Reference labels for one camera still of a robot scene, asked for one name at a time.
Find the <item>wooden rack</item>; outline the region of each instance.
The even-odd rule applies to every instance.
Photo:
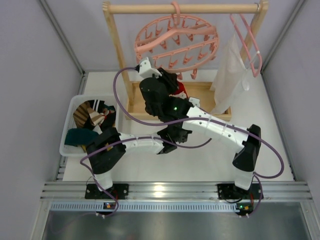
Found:
[[[267,0],[260,0],[254,4],[180,4],[181,14],[254,14],[250,24],[251,32],[256,37],[260,26],[268,11]],[[175,14],[175,7],[171,4],[141,4],[141,5],[112,5],[109,1],[102,4],[102,9],[109,33],[116,50],[120,69],[126,67],[125,56],[121,47],[121,42],[114,18],[114,14]],[[246,35],[244,42],[250,50],[252,39]],[[243,62],[247,59],[244,47],[240,51]],[[155,120],[145,112],[145,101],[139,89],[139,82],[130,81],[127,71],[122,72],[122,78],[128,95],[127,111],[140,120]],[[186,91],[192,97],[200,99],[201,107],[210,112],[215,106],[214,94],[210,91],[211,82],[184,82]],[[216,117],[229,121],[231,119],[231,109]]]

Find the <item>laundry basket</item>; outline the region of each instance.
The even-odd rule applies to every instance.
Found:
[[[104,94],[104,95],[77,95],[71,99],[69,109],[66,115],[62,137],[60,142],[60,154],[65,157],[84,157],[87,154],[79,146],[69,146],[65,145],[66,135],[69,129],[76,128],[76,123],[73,117],[75,110],[84,103],[85,101],[98,99],[104,101],[108,106],[114,106],[116,115],[115,115],[115,127],[118,128],[119,124],[119,108],[113,94]]]

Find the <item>gray floor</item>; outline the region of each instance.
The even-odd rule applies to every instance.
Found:
[[[54,212],[58,231],[83,212]],[[309,240],[298,203],[263,203],[249,219],[234,213],[121,212],[103,220],[82,216],[59,234],[49,224],[43,240]]]

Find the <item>wooden base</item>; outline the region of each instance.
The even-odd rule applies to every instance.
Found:
[[[139,120],[158,120],[157,117],[151,116],[145,111],[145,100],[139,89],[139,81],[132,82],[134,104],[129,104],[127,102],[127,111]],[[215,92],[210,90],[212,82],[184,82],[184,87],[189,96],[200,99],[200,106],[207,112],[215,107]],[[222,119],[224,121],[230,121],[231,119],[231,108],[229,107],[227,111],[223,114],[214,115],[215,117]]]

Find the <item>wooden rod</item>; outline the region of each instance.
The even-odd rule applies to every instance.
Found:
[[[268,7],[269,7],[269,3],[267,0],[260,0],[259,12],[253,16],[251,24],[250,24],[251,32],[254,37],[256,37],[257,33],[259,32],[261,24],[263,23],[264,18],[267,14]],[[244,42],[250,51],[251,46],[252,46],[252,39],[251,39],[249,33],[247,33],[247,35],[245,36]],[[245,62],[248,56],[246,54],[246,50],[244,47],[242,47],[240,50],[240,56],[242,58],[242,61]]]
[[[182,14],[255,14],[258,4],[179,4]],[[103,11],[110,14],[175,14],[171,4],[112,5],[104,2]]]
[[[104,2],[103,4],[106,4],[106,7],[108,9],[110,2]],[[113,14],[111,14],[109,11],[103,11],[103,13],[104,13],[104,17],[106,20],[106,24],[108,25],[110,36],[112,37],[112,41],[113,41],[114,48],[116,51],[116,56],[117,56],[118,62],[119,62],[119,67],[120,67],[120,69],[123,69],[126,67],[126,61],[125,61],[124,52],[121,47],[120,37],[118,34],[115,18],[113,16]],[[123,71],[121,74],[122,74],[122,79],[124,82],[125,90],[128,95],[129,103],[133,104],[134,90],[133,90],[132,83],[130,82],[130,79],[129,79],[128,71]]]

